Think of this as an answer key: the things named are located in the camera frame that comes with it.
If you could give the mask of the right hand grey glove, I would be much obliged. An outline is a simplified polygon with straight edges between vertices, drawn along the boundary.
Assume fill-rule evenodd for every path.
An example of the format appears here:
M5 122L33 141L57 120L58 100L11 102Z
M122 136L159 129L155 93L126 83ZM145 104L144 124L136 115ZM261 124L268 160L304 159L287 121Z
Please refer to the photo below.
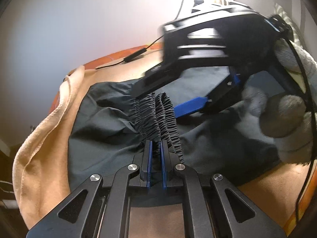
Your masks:
M303 63L316 102L316 61L294 42L291 41L291 45ZM287 70L300 73L296 58L284 39L277 41L275 55ZM242 99L247 111L259 118L261 132L273 138L282 162L307 164L310 161L313 145L311 113L306 112L307 106L302 98L285 93L269 97L264 90L247 85Z

